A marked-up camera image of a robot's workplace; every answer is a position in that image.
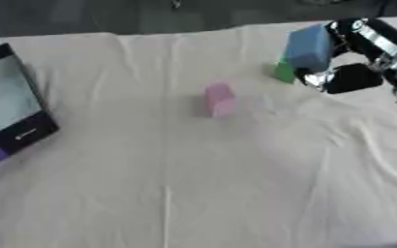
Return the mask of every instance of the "cloth wrinkle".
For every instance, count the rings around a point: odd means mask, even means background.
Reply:
[[[247,57],[247,51],[248,51],[248,38],[246,35],[246,29],[240,28],[236,30],[236,41],[239,43],[239,48],[237,54],[239,55],[238,61],[243,64],[245,61],[245,58]]]
[[[164,187],[164,248],[169,247],[169,230],[171,216],[171,190],[168,186]]]
[[[292,235],[292,239],[295,240],[295,244],[292,247],[303,247],[302,246],[302,240],[301,235],[302,235],[302,225],[304,221],[308,218],[309,216],[309,210],[313,209],[313,205],[319,198],[324,198],[324,201],[327,202],[328,198],[328,186],[326,184],[327,177],[329,175],[329,157],[330,157],[330,150],[329,147],[326,147],[324,149],[323,155],[321,157],[321,163],[319,164],[315,177],[308,189],[307,192],[307,198],[304,201],[305,204],[302,206],[299,217],[297,218],[295,225],[293,227],[293,232],[294,234]],[[325,221],[326,225],[329,226],[328,224],[328,208],[326,208],[326,212],[323,214],[325,215]],[[329,239],[329,233],[326,232],[326,240]]]
[[[376,139],[374,135],[363,125],[358,126],[358,128],[361,138],[365,143],[365,148],[374,161],[372,165],[375,167],[377,172],[382,175],[383,179],[386,179],[391,184],[397,186],[397,171],[386,162],[385,158],[383,158],[380,148],[375,143]]]
[[[99,94],[105,84],[106,78],[107,78],[106,72],[104,70],[101,70],[98,73],[98,77],[95,79],[95,83],[93,83],[90,89],[90,98],[89,98],[90,103],[88,105],[90,106],[89,112],[92,112],[92,108],[99,102]]]
[[[373,157],[371,152],[366,152],[366,155],[369,157]],[[385,192],[385,182],[383,181],[384,178],[381,177],[381,174],[377,172],[375,166],[372,166],[371,163],[364,163],[366,170],[368,171],[368,175],[371,179],[372,189],[376,191],[377,196],[380,196],[380,201],[382,202],[382,207],[387,210],[389,216],[394,221],[394,225],[397,225],[397,214],[396,209],[393,208],[392,200],[390,196]]]
[[[178,80],[176,75],[178,75],[178,72],[176,71],[176,68],[179,68],[181,63],[178,61],[179,56],[178,56],[178,47],[180,42],[182,41],[182,36],[180,35],[175,35],[173,37],[173,41],[169,43],[169,49],[168,49],[168,82],[170,85],[170,89],[174,88],[178,84]]]
[[[135,63],[134,51],[131,49],[130,42],[133,40],[126,41],[126,44],[122,46],[122,44],[118,41],[118,45],[120,46],[120,50],[122,51],[122,62],[124,63],[125,69],[129,71],[131,78],[135,82],[140,82],[140,69],[137,66],[138,63]]]
[[[60,92],[58,92],[59,89],[61,89],[61,86],[59,85],[59,80],[60,76],[58,76],[52,68],[49,70],[46,70],[46,74],[42,78],[42,80],[39,80],[43,82],[43,88],[40,89],[41,92],[43,92],[43,97],[46,103],[51,107],[53,112],[56,112],[57,109],[60,108],[60,99],[59,97],[61,96]]]

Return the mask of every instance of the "floor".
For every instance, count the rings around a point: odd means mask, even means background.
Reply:
[[[374,16],[378,0],[330,6],[300,0],[0,0],[0,37],[81,32],[117,34],[215,30],[251,23],[275,23],[349,16]],[[397,0],[387,16],[397,16]]]

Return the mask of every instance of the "cube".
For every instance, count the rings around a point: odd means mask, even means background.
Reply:
[[[331,48],[330,36],[319,24],[292,32],[284,57],[294,69],[305,68],[318,73],[328,69]]]
[[[293,68],[284,60],[272,69],[272,77],[287,83],[293,83],[296,79]]]
[[[213,83],[206,87],[206,107],[212,117],[230,115],[234,112],[234,94],[225,83]]]

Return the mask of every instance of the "table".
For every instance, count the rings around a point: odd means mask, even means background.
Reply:
[[[62,127],[0,164],[0,247],[397,243],[390,87],[328,96],[263,72],[311,24],[0,39]],[[202,108],[215,81],[230,118]]]

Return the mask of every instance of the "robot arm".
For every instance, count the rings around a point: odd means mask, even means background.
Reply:
[[[380,86],[385,79],[393,86],[397,98],[397,30],[394,27],[379,19],[351,18],[332,21],[325,30],[330,39],[330,60],[354,52],[364,55],[368,63],[319,73],[295,67],[296,76],[304,84],[338,94]]]

